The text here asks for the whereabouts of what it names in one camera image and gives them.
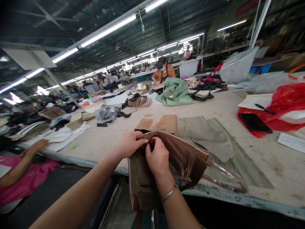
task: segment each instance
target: pen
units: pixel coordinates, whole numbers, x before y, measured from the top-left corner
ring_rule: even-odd
[[[265,111],[268,111],[269,113],[271,113],[271,114],[275,114],[275,112],[273,112],[273,111],[271,111],[271,110],[268,110],[267,108],[265,108],[265,107],[263,107],[263,106],[261,106],[261,105],[259,105],[259,104],[257,104],[257,103],[255,103],[255,106],[257,106],[258,108],[261,108],[261,109],[264,109]]]

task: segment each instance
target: smartphone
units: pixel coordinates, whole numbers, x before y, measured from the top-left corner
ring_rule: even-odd
[[[256,114],[239,114],[250,131],[272,134],[273,131]]]

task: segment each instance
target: zipper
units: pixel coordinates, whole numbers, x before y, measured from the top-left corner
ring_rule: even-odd
[[[191,152],[186,150],[186,152],[185,152],[186,159],[185,159],[185,164],[184,164],[184,176],[185,177],[187,177],[188,164],[190,163],[190,154],[191,154]]]

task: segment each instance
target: red banner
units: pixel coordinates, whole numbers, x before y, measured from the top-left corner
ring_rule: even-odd
[[[249,0],[247,1],[246,3],[242,4],[238,9],[237,9],[237,12],[236,12],[236,16],[235,18],[238,18],[239,16],[247,13],[249,10],[255,8],[258,6],[258,3],[259,3],[260,0]]]

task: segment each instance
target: orange shirt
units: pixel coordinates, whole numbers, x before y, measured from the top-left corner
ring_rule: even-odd
[[[153,74],[152,79],[155,78],[157,80],[157,78],[159,78],[162,81],[162,79],[164,80],[166,77],[176,78],[174,67],[172,65],[167,65],[167,72],[166,73],[163,72],[162,79],[161,79],[161,75],[162,75],[162,71],[158,69]]]

